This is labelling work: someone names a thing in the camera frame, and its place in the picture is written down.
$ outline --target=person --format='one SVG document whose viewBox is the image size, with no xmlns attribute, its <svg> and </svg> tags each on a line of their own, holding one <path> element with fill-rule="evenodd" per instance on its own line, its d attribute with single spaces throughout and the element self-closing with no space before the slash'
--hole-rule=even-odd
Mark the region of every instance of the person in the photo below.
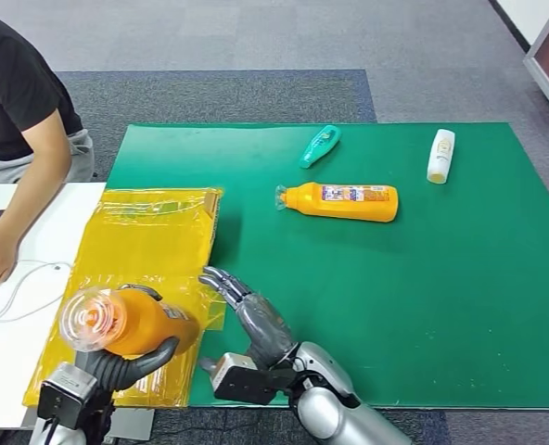
<svg viewBox="0 0 549 445">
<path fill-rule="evenodd" d="M 93 175 L 92 141 L 66 88 L 33 46 L 0 20 L 0 184 L 17 186 L 0 217 L 0 282 L 22 236 L 63 182 Z"/>
</svg>

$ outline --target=orange bottle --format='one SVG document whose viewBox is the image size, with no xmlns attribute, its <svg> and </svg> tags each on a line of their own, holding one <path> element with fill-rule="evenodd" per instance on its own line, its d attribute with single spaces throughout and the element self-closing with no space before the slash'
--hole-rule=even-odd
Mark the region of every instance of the orange bottle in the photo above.
<svg viewBox="0 0 549 445">
<path fill-rule="evenodd" d="M 150 352 L 168 337 L 179 340 L 178 355 L 196 341 L 196 318 L 160 300 L 145 286 L 83 289 L 64 305 L 61 334 L 75 350 L 107 349 L 122 356 Z"/>
<path fill-rule="evenodd" d="M 306 215 L 389 223 L 399 209 L 399 192 L 390 185 L 307 183 L 276 187 L 276 207 Z"/>
</svg>

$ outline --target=yellow plastic bag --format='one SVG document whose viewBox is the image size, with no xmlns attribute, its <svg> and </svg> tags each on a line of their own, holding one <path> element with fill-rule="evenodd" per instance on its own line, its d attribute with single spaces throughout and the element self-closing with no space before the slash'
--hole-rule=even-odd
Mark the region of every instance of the yellow plastic bag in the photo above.
<svg viewBox="0 0 549 445">
<path fill-rule="evenodd" d="M 85 228 L 63 303 L 83 287 L 144 285 L 195 315 L 201 333 L 221 328 L 224 301 L 197 280 L 210 256 L 221 195 L 218 189 L 106 190 Z M 24 405 L 37 405 L 42 380 L 60 362 L 74 360 L 74 351 L 60 335 L 59 316 L 60 311 Z M 187 352 L 115 394 L 116 404 L 187 405 L 200 337 Z"/>
</svg>

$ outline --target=black t-shirt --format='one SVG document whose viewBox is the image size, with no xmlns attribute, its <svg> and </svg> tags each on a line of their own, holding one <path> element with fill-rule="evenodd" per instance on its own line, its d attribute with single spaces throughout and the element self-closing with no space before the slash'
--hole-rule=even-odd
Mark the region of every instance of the black t-shirt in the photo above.
<svg viewBox="0 0 549 445">
<path fill-rule="evenodd" d="M 67 134 L 82 129 L 68 92 L 42 55 L 0 21 L 0 160 L 33 153 L 21 132 L 57 108 Z"/>
</svg>

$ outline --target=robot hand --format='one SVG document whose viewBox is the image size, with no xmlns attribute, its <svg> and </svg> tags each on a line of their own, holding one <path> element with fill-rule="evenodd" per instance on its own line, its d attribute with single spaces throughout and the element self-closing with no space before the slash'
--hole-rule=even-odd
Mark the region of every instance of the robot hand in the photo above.
<svg viewBox="0 0 549 445">
<path fill-rule="evenodd" d="M 268 404 L 278 391 L 310 434 L 330 445 L 411 445 L 385 417 L 361 402 L 351 378 L 325 350 L 298 343 L 268 300 L 225 271 L 205 267 L 201 283 L 221 294 L 250 337 L 245 355 L 201 359 L 215 397 Z"/>
<path fill-rule="evenodd" d="M 77 352 L 75 364 L 59 364 L 42 384 L 37 416 L 46 425 L 33 444 L 101 444 L 110 428 L 113 391 L 130 388 L 159 369 L 178 345 L 177 338 L 170 337 L 134 360 L 96 350 Z"/>
</svg>

